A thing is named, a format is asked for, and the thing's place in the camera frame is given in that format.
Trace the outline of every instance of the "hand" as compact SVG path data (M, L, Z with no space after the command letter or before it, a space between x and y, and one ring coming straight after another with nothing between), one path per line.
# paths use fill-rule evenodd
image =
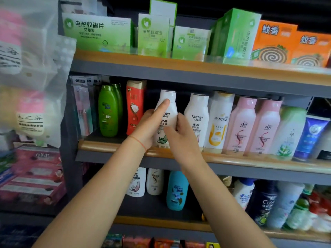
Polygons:
M172 127L165 127L171 152L176 161L183 166L204 162L197 138L186 117L178 113L177 132Z
M137 128L132 133L132 136L137 138L146 149L149 149L153 144L153 135L160 126L163 114L169 107L170 100L165 99L162 104L154 111L154 109L149 109L145 112L141 118Z

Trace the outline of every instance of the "green bottle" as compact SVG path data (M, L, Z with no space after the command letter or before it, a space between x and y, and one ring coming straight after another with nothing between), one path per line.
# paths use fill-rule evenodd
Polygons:
M118 132L118 99L112 85L103 85L99 94L99 123L104 137L114 137Z
M287 229L287 230L298 229L302 221L304 220L308 209L309 209L308 200L302 197L299 198L295 203L295 206L292 209L291 213L289 214L283 226L283 229Z
M118 127L120 128L123 120L123 98L120 84L112 84L115 87L115 93L118 100Z

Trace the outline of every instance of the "forearm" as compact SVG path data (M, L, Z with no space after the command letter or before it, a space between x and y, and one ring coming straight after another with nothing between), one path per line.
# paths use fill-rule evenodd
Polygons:
M221 247L275 247L205 161L183 168Z
M101 247L144 152L128 137L33 247Z

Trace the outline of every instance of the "green shampoo bottle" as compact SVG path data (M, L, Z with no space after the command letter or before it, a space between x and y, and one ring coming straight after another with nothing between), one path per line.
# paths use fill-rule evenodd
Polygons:
M120 128L123 122L123 98L121 92L121 85L113 84L113 86L115 87L115 93L118 100L118 127Z
M104 137L118 132L118 98L113 85L103 85L99 94L99 123Z

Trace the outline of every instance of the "spiral pattern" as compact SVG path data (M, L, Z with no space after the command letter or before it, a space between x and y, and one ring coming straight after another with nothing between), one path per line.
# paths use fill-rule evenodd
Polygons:
M261 49L259 60L285 63L287 60L287 55L284 50L278 47L266 47Z
M312 55L304 55L299 58L297 58L297 61L295 63L296 65L303 65L303 66L321 66L321 62Z

